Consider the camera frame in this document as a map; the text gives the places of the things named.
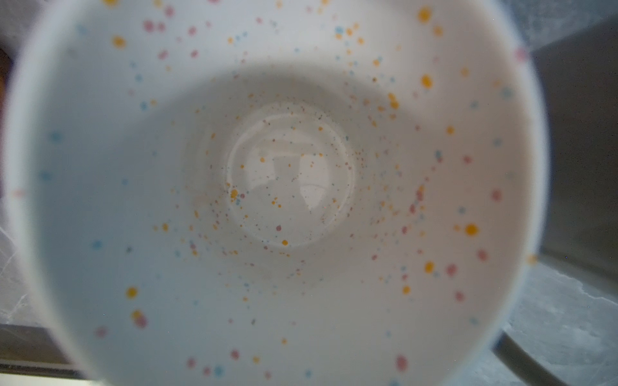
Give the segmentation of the white mug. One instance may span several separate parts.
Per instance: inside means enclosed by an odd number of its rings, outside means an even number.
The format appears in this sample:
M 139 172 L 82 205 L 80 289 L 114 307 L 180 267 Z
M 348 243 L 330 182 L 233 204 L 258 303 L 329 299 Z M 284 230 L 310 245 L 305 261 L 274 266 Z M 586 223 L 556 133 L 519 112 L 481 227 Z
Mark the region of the white mug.
M 498 1 L 54 1 L 6 209 L 110 385 L 455 385 L 538 249 L 548 139 Z

